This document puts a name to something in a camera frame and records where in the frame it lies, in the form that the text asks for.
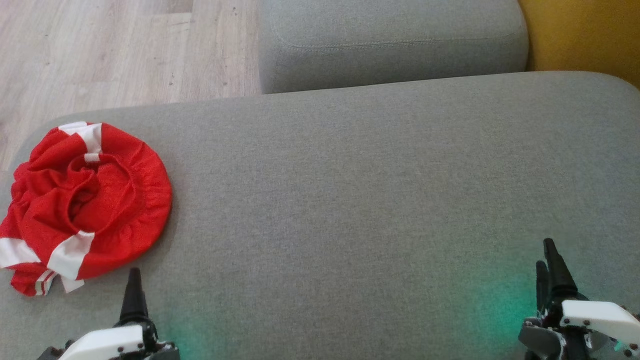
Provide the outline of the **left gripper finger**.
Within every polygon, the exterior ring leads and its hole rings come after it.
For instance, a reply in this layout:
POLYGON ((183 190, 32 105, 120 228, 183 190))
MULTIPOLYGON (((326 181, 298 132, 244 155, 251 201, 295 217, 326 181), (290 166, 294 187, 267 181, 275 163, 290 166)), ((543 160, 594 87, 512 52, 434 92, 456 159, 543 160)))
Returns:
POLYGON ((131 322, 150 322, 146 294, 143 290, 142 276, 139 268, 131 268, 129 271, 119 313, 119 326, 131 322))

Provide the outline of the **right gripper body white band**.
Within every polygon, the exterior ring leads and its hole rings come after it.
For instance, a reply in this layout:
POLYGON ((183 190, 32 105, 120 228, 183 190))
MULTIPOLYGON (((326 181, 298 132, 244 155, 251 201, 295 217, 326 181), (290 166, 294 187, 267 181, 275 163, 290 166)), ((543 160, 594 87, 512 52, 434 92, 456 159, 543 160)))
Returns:
POLYGON ((610 346, 639 358, 639 315, 611 301, 536 297, 536 313, 526 317, 518 340, 526 360, 592 360, 610 346))

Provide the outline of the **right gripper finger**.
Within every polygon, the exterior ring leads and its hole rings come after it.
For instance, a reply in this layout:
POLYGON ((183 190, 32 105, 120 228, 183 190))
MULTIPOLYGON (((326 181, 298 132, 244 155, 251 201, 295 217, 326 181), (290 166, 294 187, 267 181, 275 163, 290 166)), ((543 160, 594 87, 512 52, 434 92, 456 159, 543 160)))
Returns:
POLYGON ((542 273, 542 300, 546 302, 560 302, 564 300, 578 300, 579 290, 564 258, 560 255, 553 239, 542 241, 545 261, 542 273))
POLYGON ((544 260, 537 260, 535 263, 535 301, 537 312, 544 315, 549 302, 550 275, 544 260))

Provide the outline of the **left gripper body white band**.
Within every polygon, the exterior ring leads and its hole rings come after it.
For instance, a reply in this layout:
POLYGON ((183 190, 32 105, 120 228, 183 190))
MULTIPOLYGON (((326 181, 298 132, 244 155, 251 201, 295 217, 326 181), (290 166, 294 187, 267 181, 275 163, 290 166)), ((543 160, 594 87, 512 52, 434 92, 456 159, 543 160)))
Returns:
POLYGON ((160 341, 152 321, 128 322, 48 347, 39 360, 180 360, 174 342, 160 341))

